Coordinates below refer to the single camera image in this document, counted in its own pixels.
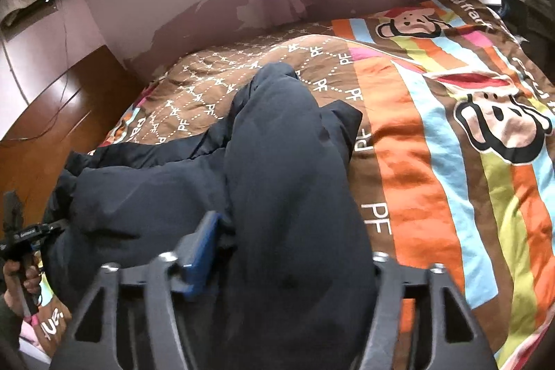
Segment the person's left hand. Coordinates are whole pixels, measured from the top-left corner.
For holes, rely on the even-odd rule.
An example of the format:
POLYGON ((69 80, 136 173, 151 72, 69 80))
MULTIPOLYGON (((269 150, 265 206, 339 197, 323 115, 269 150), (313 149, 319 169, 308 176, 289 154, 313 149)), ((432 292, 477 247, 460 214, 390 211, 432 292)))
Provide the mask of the person's left hand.
POLYGON ((37 269, 33 256, 25 259, 24 269, 21 263, 7 260, 3 267, 3 276, 6 283, 4 300, 8 308, 18 317, 26 317, 24 292, 36 295, 41 291, 41 274, 37 269))

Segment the green sleeved left forearm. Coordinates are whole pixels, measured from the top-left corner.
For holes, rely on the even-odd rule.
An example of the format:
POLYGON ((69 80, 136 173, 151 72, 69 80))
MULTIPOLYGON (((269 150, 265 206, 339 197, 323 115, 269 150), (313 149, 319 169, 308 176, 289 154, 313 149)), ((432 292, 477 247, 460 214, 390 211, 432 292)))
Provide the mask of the green sleeved left forearm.
POLYGON ((1 368, 25 369, 20 355, 19 335, 23 320, 14 313, 1 296, 1 368))

